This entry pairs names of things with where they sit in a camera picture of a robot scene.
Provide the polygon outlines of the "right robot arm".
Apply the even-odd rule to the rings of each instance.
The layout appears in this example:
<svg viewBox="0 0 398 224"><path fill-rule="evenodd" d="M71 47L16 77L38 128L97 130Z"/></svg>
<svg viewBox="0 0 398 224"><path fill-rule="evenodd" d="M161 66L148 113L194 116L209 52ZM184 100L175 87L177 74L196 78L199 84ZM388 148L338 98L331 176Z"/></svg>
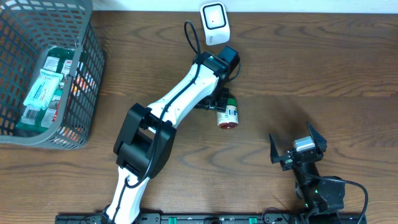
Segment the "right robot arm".
<svg viewBox="0 0 398 224"><path fill-rule="evenodd" d="M345 183L339 177L320 176L315 163L323 159L327 140L310 123L307 128L310 135L295 140L293 149L283 156L269 136L271 162L279 163L283 171L294 172L296 190L310 211L333 213L344 208Z"/></svg>

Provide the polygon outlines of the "white toilet wipes pack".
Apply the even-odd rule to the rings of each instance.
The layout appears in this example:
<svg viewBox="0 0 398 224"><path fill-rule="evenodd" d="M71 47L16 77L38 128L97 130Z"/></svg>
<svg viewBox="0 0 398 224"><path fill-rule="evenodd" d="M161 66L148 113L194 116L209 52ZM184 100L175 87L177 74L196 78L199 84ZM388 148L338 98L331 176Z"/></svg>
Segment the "white toilet wipes pack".
<svg viewBox="0 0 398 224"><path fill-rule="evenodd" d="M63 74L61 73L41 69L23 105L31 105L42 110L47 109L62 79Z"/></svg>

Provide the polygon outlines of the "green lid seasoning jar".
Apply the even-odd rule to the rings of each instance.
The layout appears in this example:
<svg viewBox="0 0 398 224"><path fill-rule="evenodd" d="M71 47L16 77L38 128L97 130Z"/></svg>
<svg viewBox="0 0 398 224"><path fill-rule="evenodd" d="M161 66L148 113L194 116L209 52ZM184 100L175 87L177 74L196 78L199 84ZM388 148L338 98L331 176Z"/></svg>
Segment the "green lid seasoning jar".
<svg viewBox="0 0 398 224"><path fill-rule="evenodd" d="M217 112L218 127L221 129L232 129L239 124L237 101L233 97L227 100L225 112Z"/></svg>

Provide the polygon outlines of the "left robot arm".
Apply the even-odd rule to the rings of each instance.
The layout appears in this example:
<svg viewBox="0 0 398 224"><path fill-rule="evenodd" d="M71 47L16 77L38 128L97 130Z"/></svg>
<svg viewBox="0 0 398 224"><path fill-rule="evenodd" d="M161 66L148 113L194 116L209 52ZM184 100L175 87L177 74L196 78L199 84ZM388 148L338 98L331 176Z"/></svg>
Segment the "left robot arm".
<svg viewBox="0 0 398 224"><path fill-rule="evenodd" d="M133 105L113 147L117 156L118 184L102 223L133 223L149 180L168 161L177 126L192 109L224 112L230 80L240 66L238 51L226 46L218 55L198 54L183 80L161 99L143 107Z"/></svg>

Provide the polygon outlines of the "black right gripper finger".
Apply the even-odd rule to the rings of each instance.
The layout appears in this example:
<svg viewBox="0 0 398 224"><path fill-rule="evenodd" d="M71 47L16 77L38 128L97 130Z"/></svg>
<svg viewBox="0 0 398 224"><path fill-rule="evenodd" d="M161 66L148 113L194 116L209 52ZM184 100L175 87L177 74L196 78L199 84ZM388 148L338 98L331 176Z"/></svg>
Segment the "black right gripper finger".
<svg viewBox="0 0 398 224"><path fill-rule="evenodd" d="M270 149L270 159L271 159L271 162L272 162L273 164L275 164L275 163L277 163L277 162L280 161L280 156L279 156L279 153L278 153L278 151L277 151L276 144L275 144L275 142L274 142L274 139L273 139L271 133L269 133L269 139L270 139L270 145L271 145L271 149Z"/></svg>
<svg viewBox="0 0 398 224"><path fill-rule="evenodd" d="M309 121L307 122L307 128L315 143L315 147L321 152L325 152L327 148L327 140L318 131L315 130L315 128L310 124Z"/></svg>

